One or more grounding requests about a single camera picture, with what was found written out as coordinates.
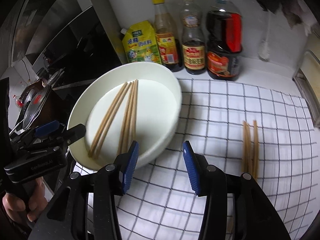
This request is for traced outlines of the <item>person left hand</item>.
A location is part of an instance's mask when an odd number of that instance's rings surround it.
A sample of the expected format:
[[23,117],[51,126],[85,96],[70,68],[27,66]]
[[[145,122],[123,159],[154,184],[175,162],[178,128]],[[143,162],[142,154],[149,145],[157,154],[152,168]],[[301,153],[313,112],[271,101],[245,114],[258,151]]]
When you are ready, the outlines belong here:
[[17,223],[24,223],[25,218],[30,222],[36,220],[42,211],[46,208],[48,202],[45,198],[45,185],[43,177],[37,178],[36,187],[33,195],[30,197],[28,206],[30,211],[25,213],[25,203],[13,194],[6,193],[2,199],[2,203],[7,215],[11,220]]

